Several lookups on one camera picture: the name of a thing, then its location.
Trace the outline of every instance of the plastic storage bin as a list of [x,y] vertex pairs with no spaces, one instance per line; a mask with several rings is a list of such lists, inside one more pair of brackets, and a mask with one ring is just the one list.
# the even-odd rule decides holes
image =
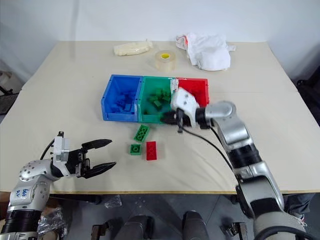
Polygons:
[[138,121],[138,97],[142,76],[111,75],[101,99],[105,121]]
[[200,107],[205,107],[209,103],[208,79],[206,78],[183,78],[178,77],[178,87],[191,93]]
[[138,99],[138,121],[161,124],[162,113],[171,110],[170,77],[144,76]]

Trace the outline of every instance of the blue bin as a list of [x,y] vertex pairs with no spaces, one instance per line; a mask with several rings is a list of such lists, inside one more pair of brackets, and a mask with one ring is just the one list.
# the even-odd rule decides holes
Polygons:
[[138,97],[143,76],[111,75],[101,99],[105,121],[138,122]]

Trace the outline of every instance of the plastic bag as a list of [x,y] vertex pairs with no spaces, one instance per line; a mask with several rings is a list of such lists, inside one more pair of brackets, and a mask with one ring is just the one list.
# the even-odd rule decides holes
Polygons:
[[57,229],[60,230],[60,237],[65,237],[68,233],[68,225],[64,219],[61,207],[54,208],[53,211],[47,215],[41,215],[37,232],[39,236],[42,236]]
[[115,55],[125,56],[142,54],[152,48],[153,44],[151,41],[137,41],[114,46],[113,51]]
[[122,201],[121,201],[121,198],[120,198],[120,195],[115,195],[111,198],[108,199],[108,201],[106,201],[104,203],[104,206],[107,208],[107,209],[113,209],[113,208],[116,208],[116,207],[121,207],[122,206]]

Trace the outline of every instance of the white cloth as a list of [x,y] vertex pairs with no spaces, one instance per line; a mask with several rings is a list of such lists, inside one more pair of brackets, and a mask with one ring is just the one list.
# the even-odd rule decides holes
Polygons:
[[229,51],[236,46],[228,46],[223,35],[200,35],[193,32],[176,36],[175,44],[186,50],[191,65],[207,71],[224,70],[230,67]]

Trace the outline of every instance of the white table surface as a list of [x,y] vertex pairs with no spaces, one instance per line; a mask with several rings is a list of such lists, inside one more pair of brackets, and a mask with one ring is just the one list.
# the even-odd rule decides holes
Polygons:
[[[190,65],[174,42],[134,56],[115,56],[120,42],[59,42],[23,86],[0,124],[0,191],[11,191],[20,168],[39,159],[63,130],[71,150],[95,139],[111,139],[88,153],[91,165],[117,162],[111,170],[84,179],[64,177],[52,193],[234,193],[236,180],[217,151],[175,126],[149,124],[158,160],[129,155],[139,123],[103,121],[100,100],[111,74],[207,78],[211,102],[229,100],[246,123],[256,147],[283,193],[320,192],[320,129],[268,44],[235,43],[231,67],[208,72]],[[159,50],[173,50],[170,73],[154,67]],[[218,146],[209,130],[193,129]]]

